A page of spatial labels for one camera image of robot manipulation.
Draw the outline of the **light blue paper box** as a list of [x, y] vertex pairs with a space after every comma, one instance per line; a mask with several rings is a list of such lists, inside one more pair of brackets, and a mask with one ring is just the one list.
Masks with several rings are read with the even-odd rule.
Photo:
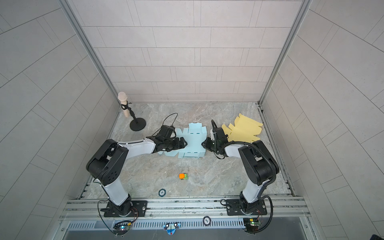
[[163, 153], [169, 157], [178, 155], [178, 158], [200, 158], [205, 155], [206, 149], [202, 146], [202, 143], [207, 138], [207, 128], [203, 127], [202, 123], [189, 123], [189, 127], [183, 130], [176, 128], [176, 136], [183, 137], [187, 142], [187, 146], [180, 150], [158, 152], [159, 155]]

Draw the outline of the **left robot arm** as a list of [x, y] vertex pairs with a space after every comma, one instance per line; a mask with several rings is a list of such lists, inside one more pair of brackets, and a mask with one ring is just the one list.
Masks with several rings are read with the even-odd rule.
[[125, 217], [133, 210], [131, 196], [119, 178], [125, 161], [140, 155], [171, 152], [188, 145], [183, 137], [177, 137], [175, 128], [163, 125], [154, 136], [128, 143], [106, 140], [86, 165], [86, 170], [101, 184], [108, 195], [109, 208], [103, 212], [114, 212]]

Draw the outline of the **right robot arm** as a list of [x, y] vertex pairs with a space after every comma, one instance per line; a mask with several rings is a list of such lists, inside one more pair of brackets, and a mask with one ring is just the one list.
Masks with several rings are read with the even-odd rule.
[[202, 147], [216, 156], [240, 158], [249, 178], [246, 187], [240, 193], [240, 209], [245, 214], [260, 211], [264, 190], [276, 180], [280, 168], [265, 144], [257, 140], [253, 143], [228, 141], [222, 128], [214, 128], [213, 138], [207, 137]]

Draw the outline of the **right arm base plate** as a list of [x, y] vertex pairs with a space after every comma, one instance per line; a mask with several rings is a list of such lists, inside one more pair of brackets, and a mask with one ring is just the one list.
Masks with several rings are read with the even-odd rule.
[[228, 216], [268, 214], [264, 200], [259, 200], [251, 204], [241, 199], [225, 200], [225, 206], [227, 208]]

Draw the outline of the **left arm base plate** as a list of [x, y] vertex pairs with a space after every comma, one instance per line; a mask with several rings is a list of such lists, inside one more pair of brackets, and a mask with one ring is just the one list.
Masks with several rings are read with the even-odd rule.
[[107, 207], [100, 211], [103, 213], [103, 217], [107, 218], [144, 217], [147, 206], [147, 201], [127, 201], [121, 206], [116, 206], [109, 201]]

